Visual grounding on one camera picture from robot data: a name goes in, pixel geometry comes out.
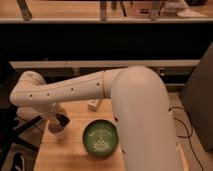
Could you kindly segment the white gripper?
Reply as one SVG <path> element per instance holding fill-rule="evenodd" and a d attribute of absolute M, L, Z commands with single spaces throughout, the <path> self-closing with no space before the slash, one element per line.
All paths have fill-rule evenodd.
<path fill-rule="evenodd" d="M 52 124 L 59 124 L 65 127 L 70 119 L 66 111 L 58 103 L 47 104 L 41 107 L 41 116 Z"/>

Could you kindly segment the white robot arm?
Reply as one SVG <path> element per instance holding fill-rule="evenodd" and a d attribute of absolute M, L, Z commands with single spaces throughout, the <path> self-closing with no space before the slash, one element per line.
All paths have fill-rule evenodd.
<path fill-rule="evenodd" d="M 16 106 L 30 106 L 49 121 L 60 102 L 110 99 L 126 171 L 183 171 L 170 101 L 162 79 L 144 66 L 99 71 L 47 84 L 24 72 L 10 94 Z"/>

